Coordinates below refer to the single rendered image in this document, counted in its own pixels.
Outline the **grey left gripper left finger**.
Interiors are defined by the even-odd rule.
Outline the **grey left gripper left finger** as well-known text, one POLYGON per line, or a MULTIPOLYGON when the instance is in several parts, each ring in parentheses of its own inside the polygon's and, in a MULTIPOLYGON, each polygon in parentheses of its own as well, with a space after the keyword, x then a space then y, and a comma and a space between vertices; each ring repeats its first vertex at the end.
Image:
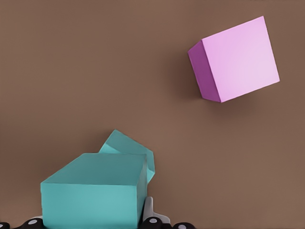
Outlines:
POLYGON ((31 218, 22 225, 12 228, 8 222, 0 222, 0 229, 44 229, 42 216, 31 218))

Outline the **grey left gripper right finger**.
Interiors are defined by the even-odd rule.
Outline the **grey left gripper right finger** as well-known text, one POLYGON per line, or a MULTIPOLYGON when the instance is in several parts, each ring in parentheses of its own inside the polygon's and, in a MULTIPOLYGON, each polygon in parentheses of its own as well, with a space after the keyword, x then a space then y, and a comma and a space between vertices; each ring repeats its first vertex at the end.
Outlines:
POLYGON ((196 227, 189 222, 179 222, 172 226, 169 217, 154 212, 153 198, 146 197, 139 229, 196 229, 196 227))

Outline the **teal blue cube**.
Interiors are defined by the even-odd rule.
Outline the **teal blue cube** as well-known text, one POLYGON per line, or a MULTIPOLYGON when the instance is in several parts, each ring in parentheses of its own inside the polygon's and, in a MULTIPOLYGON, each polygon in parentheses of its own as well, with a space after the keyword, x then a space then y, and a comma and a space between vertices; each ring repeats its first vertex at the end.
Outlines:
POLYGON ((85 153, 41 183, 48 229, 137 229, 147 196, 145 155, 85 153))
POLYGON ((150 183, 155 175, 153 151, 142 144, 114 129, 102 145, 98 153, 107 154, 143 154, 147 157, 147 182, 150 183))

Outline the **pink cube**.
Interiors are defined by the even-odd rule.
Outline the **pink cube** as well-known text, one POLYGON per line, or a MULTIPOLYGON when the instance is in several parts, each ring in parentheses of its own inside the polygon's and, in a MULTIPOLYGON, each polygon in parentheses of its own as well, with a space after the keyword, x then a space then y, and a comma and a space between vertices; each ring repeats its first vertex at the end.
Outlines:
POLYGON ((280 81, 263 16, 201 39, 188 56, 206 100, 223 103, 280 81))

